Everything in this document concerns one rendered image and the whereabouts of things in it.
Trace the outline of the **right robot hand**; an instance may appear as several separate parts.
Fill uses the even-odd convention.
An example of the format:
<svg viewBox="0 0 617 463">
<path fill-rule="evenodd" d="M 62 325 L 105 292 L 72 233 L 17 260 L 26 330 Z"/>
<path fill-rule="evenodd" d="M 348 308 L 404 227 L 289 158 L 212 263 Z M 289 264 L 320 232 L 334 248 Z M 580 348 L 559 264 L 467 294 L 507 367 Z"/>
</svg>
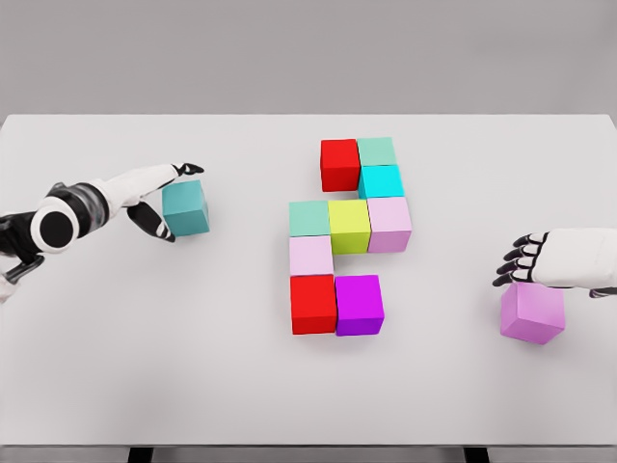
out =
<svg viewBox="0 0 617 463">
<path fill-rule="evenodd" d="M 565 228 L 533 232 L 513 242 L 493 286 L 533 283 L 584 288 L 591 298 L 617 296 L 617 229 Z"/>
</svg>

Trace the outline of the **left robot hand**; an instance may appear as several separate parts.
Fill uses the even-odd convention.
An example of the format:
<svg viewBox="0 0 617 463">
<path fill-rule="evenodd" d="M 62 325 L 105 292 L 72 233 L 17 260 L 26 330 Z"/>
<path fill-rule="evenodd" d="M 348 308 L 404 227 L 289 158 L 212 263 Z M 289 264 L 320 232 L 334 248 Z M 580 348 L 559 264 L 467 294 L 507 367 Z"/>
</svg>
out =
<svg viewBox="0 0 617 463">
<path fill-rule="evenodd" d="M 149 236 L 175 242 L 175 236 L 164 219 L 144 198 L 173 183 L 182 176 L 203 174 L 204 168 L 192 163 L 160 164 L 131 170 L 107 180 L 104 185 L 109 205 L 109 218 L 121 209 L 129 219 Z"/>
</svg>

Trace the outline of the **teal block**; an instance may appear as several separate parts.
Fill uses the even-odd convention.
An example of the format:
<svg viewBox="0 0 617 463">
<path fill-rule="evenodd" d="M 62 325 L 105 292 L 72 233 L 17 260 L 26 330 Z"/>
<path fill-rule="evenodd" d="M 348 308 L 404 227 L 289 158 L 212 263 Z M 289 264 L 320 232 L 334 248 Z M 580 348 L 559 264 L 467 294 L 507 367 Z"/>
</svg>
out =
<svg viewBox="0 0 617 463">
<path fill-rule="evenodd" d="M 171 183 L 162 190 L 163 217 L 175 236 L 210 231 L 208 205 L 199 180 Z"/>
</svg>

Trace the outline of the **violet block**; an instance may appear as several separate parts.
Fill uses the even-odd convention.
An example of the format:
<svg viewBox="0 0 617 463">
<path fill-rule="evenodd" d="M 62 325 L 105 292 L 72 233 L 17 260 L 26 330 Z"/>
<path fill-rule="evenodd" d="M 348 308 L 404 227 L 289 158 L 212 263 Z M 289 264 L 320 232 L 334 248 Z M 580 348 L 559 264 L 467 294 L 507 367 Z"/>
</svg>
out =
<svg viewBox="0 0 617 463">
<path fill-rule="evenodd" d="M 544 345 L 566 327 L 564 290 L 533 283 L 513 283 L 501 295 L 500 333 Z"/>
</svg>

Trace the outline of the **mint green block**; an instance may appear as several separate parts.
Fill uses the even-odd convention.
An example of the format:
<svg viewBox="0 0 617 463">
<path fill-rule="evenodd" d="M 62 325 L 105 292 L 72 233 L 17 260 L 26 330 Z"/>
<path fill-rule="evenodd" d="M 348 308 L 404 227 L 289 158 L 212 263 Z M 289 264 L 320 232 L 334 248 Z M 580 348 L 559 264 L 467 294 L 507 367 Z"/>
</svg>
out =
<svg viewBox="0 0 617 463">
<path fill-rule="evenodd" d="M 327 201 L 292 202 L 288 205 L 289 235 L 319 236 L 331 233 Z"/>
<path fill-rule="evenodd" d="M 391 137 L 359 138 L 357 146 L 363 167 L 388 166 L 397 163 Z"/>
</svg>

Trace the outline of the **pale pink block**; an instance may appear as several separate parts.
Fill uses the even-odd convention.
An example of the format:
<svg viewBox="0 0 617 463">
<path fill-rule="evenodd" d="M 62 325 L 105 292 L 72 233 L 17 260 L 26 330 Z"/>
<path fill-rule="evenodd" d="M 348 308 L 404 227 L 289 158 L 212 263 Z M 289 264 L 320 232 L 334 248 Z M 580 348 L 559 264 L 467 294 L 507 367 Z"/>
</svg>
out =
<svg viewBox="0 0 617 463">
<path fill-rule="evenodd" d="M 332 244 L 328 235 L 292 236 L 288 244 L 291 276 L 334 274 Z"/>
</svg>

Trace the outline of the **pale purple block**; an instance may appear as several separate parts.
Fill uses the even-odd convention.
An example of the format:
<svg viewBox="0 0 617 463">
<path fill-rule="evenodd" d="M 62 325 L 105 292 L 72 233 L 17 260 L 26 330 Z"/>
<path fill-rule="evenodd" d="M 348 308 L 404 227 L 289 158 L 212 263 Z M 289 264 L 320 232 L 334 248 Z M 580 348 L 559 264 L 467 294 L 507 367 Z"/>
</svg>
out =
<svg viewBox="0 0 617 463">
<path fill-rule="evenodd" d="M 367 208 L 371 226 L 367 252 L 404 252 L 412 234 L 412 222 L 406 198 L 369 198 Z"/>
</svg>

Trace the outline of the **red block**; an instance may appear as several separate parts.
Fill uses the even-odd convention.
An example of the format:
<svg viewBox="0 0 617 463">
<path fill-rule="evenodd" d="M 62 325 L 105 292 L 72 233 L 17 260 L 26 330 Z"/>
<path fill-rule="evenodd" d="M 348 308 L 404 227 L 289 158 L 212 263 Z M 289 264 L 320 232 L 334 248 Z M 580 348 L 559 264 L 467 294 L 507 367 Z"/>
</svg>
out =
<svg viewBox="0 0 617 463">
<path fill-rule="evenodd" d="M 334 333 L 337 322 L 335 277 L 332 274 L 292 276 L 290 311 L 293 335 Z"/>
<path fill-rule="evenodd" d="M 361 162 L 355 139 L 322 140 L 320 176 L 324 192 L 358 189 Z"/>
</svg>

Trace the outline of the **cyan block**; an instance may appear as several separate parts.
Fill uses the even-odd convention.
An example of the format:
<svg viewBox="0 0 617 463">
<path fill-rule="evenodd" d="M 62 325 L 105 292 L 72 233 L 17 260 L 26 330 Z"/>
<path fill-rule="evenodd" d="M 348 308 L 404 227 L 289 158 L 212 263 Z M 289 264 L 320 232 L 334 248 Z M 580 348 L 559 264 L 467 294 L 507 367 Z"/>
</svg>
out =
<svg viewBox="0 0 617 463">
<path fill-rule="evenodd" d="M 396 165 L 362 166 L 358 186 L 360 199 L 404 197 L 399 167 Z"/>
</svg>

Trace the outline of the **yellow-green block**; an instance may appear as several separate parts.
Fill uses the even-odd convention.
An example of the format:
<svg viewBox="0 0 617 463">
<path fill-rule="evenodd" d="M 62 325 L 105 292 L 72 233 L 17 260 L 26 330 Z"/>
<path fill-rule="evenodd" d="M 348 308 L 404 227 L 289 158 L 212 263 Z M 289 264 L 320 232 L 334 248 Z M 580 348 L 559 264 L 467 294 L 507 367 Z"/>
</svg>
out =
<svg viewBox="0 0 617 463">
<path fill-rule="evenodd" d="M 371 236 L 366 200 L 328 201 L 334 255 L 365 254 Z"/>
</svg>

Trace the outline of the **magenta block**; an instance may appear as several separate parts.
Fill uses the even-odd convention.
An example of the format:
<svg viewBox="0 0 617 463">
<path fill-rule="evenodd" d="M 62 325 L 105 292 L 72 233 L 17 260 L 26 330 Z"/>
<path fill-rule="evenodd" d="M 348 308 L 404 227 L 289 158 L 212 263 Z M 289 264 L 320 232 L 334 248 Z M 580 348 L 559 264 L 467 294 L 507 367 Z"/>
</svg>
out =
<svg viewBox="0 0 617 463">
<path fill-rule="evenodd" d="M 385 310 L 377 275 L 336 276 L 335 296 L 339 337 L 380 333 Z"/>
</svg>

